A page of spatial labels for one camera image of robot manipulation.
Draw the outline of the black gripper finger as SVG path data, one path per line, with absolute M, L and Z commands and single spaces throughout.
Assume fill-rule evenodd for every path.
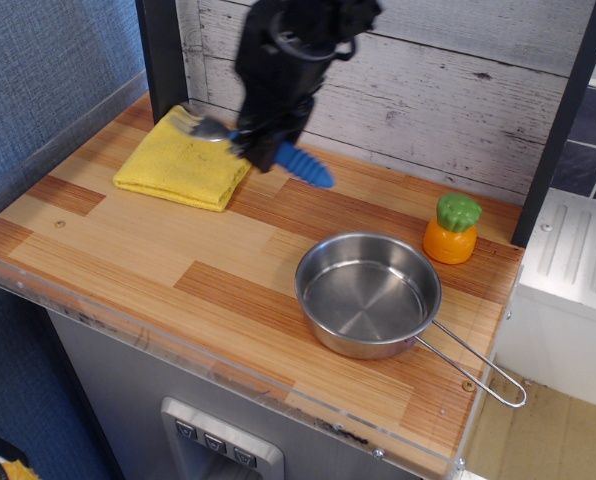
M 266 173 L 275 164 L 283 140 L 282 132 L 242 131 L 239 133 L 239 156 Z
M 314 107 L 314 98 L 306 97 L 294 105 L 286 115 L 285 140 L 296 144 Z

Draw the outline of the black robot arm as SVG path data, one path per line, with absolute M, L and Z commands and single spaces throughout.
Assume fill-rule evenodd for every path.
M 262 172 L 284 142 L 297 142 L 331 63 L 350 60 L 355 37 L 373 28 L 376 1 L 257 1 L 244 22 L 235 61 L 245 97 L 234 139 Z

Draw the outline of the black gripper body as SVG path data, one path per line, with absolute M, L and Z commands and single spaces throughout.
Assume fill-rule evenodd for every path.
M 249 9 L 235 71 L 245 97 L 238 132 L 282 132 L 286 115 L 315 96 L 341 43 L 353 43 L 351 1 L 257 1 Z

